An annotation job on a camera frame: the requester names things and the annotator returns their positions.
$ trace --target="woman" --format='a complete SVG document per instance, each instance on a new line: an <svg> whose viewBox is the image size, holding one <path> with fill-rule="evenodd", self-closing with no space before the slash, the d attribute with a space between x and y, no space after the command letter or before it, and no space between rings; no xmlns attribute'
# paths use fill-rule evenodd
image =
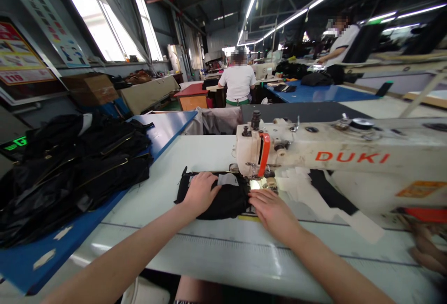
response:
<svg viewBox="0 0 447 304"><path fill-rule="evenodd" d="M225 85L228 88L225 107L250 104L250 89L254 89L256 84L253 68L245 63L245 53L236 53L233 60L235 65L223 71L217 84L219 88Z"/></svg>
<svg viewBox="0 0 447 304"><path fill-rule="evenodd" d="M202 172L191 181L184 201L127 237L53 291L43 303L114 303L183 227L211 205L221 186ZM289 247L336 303L393 303L380 289L305 230L270 190L252 190L249 202L265 229ZM218 284L182 276L176 303L219 303Z"/></svg>
<svg viewBox="0 0 447 304"><path fill-rule="evenodd" d="M360 27L357 24L352 23L352 19L352 12L340 13L334 23L334 27L337 29L339 37L332 44L329 54L320 57L316 60L317 63L325 63L327 67L330 67L331 65L343 61L360 31Z"/></svg>
<svg viewBox="0 0 447 304"><path fill-rule="evenodd" d="M335 84L343 84L345 72L337 64L343 61L360 31L360 27L352 23L353 18L352 11L340 13L334 23L339 37L332 44L329 54L315 61L315 63L326 65L327 73L332 76Z"/></svg>

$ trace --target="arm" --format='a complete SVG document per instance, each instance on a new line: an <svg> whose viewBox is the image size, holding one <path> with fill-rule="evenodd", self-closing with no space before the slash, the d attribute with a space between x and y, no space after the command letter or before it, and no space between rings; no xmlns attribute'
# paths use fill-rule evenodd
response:
<svg viewBox="0 0 447 304"><path fill-rule="evenodd" d="M160 249L211 205L220 190L211 191L216 180L209 172L194 176L182 203L95 259L43 303L114 303Z"/></svg>
<svg viewBox="0 0 447 304"><path fill-rule="evenodd" d="M371 281L306 231L271 190L252 190L250 203L263 226L289 247L336 303L393 303Z"/></svg>
<svg viewBox="0 0 447 304"><path fill-rule="evenodd" d="M250 89L254 89L256 86L256 76L253 68L251 68Z"/></svg>
<svg viewBox="0 0 447 304"><path fill-rule="evenodd" d="M328 55L326 55L326 56L320 57L320 58L317 60L317 62L318 62L318 63L325 63L325 62L327 62L327 61L329 61L329 60L331 60L331 59L333 59L333 58L336 58L337 56L339 56L340 54L342 54L346 49L347 49L347 47L340 47L340 48L337 48L337 49L335 49L332 53L330 53L330 54L328 54Z"/></svg>

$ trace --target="sewing machine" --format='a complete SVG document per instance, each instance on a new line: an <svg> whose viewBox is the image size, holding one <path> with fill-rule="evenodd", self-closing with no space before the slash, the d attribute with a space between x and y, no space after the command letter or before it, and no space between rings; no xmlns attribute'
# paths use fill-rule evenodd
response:
<svg viewBox="0 0 447 304"><path fill-rule="evenodd" d="M251 179L287 167L334 170L339 191L361 211L447 205L447 119L349 119L237 127L236 160Z"/></svg>

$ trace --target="white t-shirt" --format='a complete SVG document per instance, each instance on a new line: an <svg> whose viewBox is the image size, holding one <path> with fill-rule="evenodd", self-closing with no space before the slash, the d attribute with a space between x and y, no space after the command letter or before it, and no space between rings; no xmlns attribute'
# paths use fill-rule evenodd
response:
<svg viewBox="0 0 447 304"><path fill-rule="evenodd" d="M359 31L360 28L358 27L358 25L350 25L348 28L345 29L345 32L338 39L335 40L329 53L332 53L337 48L346 47L346 50L337 57L328 60L326 62L327 67L343 61Z"/></svg>
<svg viewBox="0 0 447 304"><path fill-rule="evenodd" d="M256 84L255 72L251 66L233 66L226 68L220 77L219 84L227 86L229 101L244 101L250 94L250 86Z"/></svg>

